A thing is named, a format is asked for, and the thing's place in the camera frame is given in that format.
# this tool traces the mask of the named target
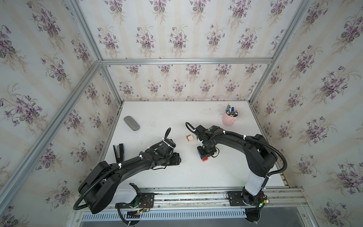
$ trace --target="wall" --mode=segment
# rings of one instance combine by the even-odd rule
[[[0,1],[0,187],[94,62],[65,1]],[[0,226],[63,226],[116,113],[97,74]]]
[[[128,101],[247,100],[266,64],[113,65]]]
[[[300,1],[80,1],[103,58],[267,57]]]
[[[363,221],[363,4],[314,1],[257,101],[321,227]]]

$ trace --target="cable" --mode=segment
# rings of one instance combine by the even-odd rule
[[[219,149],[216,146],[214,146],[214,147],[218,150],[218,154],[216,156],[212,155],[212,158],[215,158],[215,157],[217,157],[219,155]]]
[[[261,144],[261,145],[266,146],[266,147],[270,148],[271,150],[273,150],[281,158],[281,160],[283,162],[283,166],[279,170],[275,170],[275,171],[267,173],[268,177],[273,175],[273,174],[282,173],[287,169],[287,161],[286,161],[285,157],[283,156],[283,154],[279,150],[277,150],[276,148],[274,148],[273,146],[271,146],[271,145],[269,145],[267,143],[259,141],[258,139],[244,137],[243,135],[240,135],[240,134],[232,132],[232,131],[222,131],[222,132],[214,134],[213,136],[211,136],[211,138],[209,138],[209,140],[205,143],[205,145],[209,144],[215,136],[218,136],[218,135],[221,135],[221,134],[230,134],[230,135],[236,136],[238,138],[244,139],[245,141],[250,141],[250,142],[255,142],[255,143]]]
[[[137,156],[135,158],[132,158],[130,160],[121,162],[121,166],[122,168],[125,168],[129,165],[132,165],[138,161],[142,160],[141,157]],[[88,189],[78,198],[78,200],[75,202],[74,206],[73,206],[73,210],[80,210],[83,208],[87,207],[87,204],[83,204],[81,206],[79,206],[79,204],[81,203],[81,201],[86,197],[86,195],[91,191],[92,188],[94,188],[99,182],[101,182],[103,179],[106,179],[111,173],[113,173],[115,170],[120,169],[119,166],[116,166],[108,171],[106,171],[104,174],[102,174],[99,178],[97,178],[89,187]]]

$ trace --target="vent grille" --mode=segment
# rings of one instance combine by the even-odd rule
[[[126,211],[121,211],[126,220]],[[216,218],[245,218],[245,209],[201,209],[201,210],[152,210],[141,214],[138,220],[181,220],[181,219],[216,219]],[[120,220],[117,211],[101,211],[98,214],[84,212],[83,222],[118,221]]]

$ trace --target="white tabletop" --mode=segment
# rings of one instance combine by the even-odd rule
[[[239,109],[238,120],[232,127],[222,124],[223,112],[228,103]],[[123,118],[132,116],[140,125],[138,131],[132,131]],[[124,103],[117,122],[105,161],[115,163],[113,145],[123,143],[125,160],[137,156],[140,151],[160,142],[165,131],[171,127],[168,136],[172,139],[181,157],[178,166],[168,166],[165,170],[146,170],[140,172],[121,184],[134,183],[139,188],[145,187],[243,187],[247,182],[250,169],[242,152],[218,144],[220,154],[209,157],[203,162],[197,151],[196,136],[186,127],[189,122],[193,127],[202,125],[209,128],[219,126],[228,131],[242,135],[261,134],[247,102],[244,101],[179,101],[179,102],[128,102]],[[192,134],[194,140],[186,136]],[[284,186],[279,174],[274,174],[266,186]]]

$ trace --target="pink cup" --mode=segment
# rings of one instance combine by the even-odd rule
[[[224,115],[222,118],[222,123],[225,126],[232,126],[236,120],[237,120],[237,117],[230,117],[229,115],[227,115],[227,113],[224,112]]]

